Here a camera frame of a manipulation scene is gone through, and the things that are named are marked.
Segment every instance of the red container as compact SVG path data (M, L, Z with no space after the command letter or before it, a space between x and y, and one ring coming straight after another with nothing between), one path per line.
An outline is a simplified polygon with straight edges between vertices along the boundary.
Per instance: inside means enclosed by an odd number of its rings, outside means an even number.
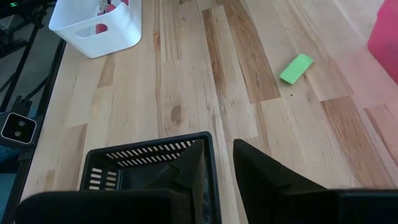
M368 48L398 84L398 0L384 1Z

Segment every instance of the black metal frame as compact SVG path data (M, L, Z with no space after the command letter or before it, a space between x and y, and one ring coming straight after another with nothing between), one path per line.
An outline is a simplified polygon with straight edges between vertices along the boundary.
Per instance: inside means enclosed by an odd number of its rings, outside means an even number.
M15 32L15 30L19 30L20 28L26 26L27 24L34 22L35 26L33 28L33 31L30 34L29 40L26 42L25 50L24 50L24 53L22 54L21 59L19 60L17 70L14 72L14 74L11 75L10 79L6 82L6 84L4 84L4 85L8 85L8 83L9 83L9 87L8 87L6 95L1 103L0 113L5 112L7 110L7 107L10 103L12 94L14 93L14 90L15 90L15 87L17 86L19 77L21 76L22 70L24 69L24 65L29 56L30 50L32 49L36 35L37 35L39 29L42 28L41 22L42 22L44 16L47 14L46 11L48 8L49 8L48 5L42 6L41 10L36 14L34 19L29 19L27 22L23 22L22 24L18 25L17 28L14 28L12 31L12 32Z
M39 108L37 110L37 131L40 133L44 117L47 112L47 108L49 107L50 97L52 90L54 88L54 84L57 78L58 69L62 61L63 52L65 50L66 42L64 40L60 40L57 50L55 52L54 60L52 62L52 66L50 69L50 73L47 79L47 82L44 86L44 91L42 97L40 99ZM24 149L19 155L18 160L20 161L18 172L16 179L14 181L14 185L12 186L11 194L9 196L9 200L7 203L6 210L4 212L4 217L2 219L2 224L13 223L14 215L17 206L19 205L19 201L22 196L22 192L24 190L25 182L27 175L29 173L30 165L32 163L33 155L34 155L35 147Z

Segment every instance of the green eraser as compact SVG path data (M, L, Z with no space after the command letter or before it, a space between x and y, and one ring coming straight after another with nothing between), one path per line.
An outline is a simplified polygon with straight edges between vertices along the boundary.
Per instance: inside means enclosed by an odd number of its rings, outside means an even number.
M312 64L312 58L306 56L305 54L300 54L280 74L280 78L293 85Z

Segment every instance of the wooden table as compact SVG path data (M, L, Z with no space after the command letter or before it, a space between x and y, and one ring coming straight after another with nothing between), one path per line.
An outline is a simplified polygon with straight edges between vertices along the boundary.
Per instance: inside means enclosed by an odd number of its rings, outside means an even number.
M398 185L398 86L366 48L382 0L148 0L134 47L67 45L24 198L76 190L88 151L209 131L224 223L247 222L241 138L325 187ZM294 85L297 54L315 64Z

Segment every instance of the black plastic basket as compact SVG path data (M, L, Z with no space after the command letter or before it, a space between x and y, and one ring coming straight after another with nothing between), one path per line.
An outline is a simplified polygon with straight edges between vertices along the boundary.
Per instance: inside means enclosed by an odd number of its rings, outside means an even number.
M95 149L87 154L80 190L141 190L194 141L205 145L202 223L220 224L213 138L209 132Z

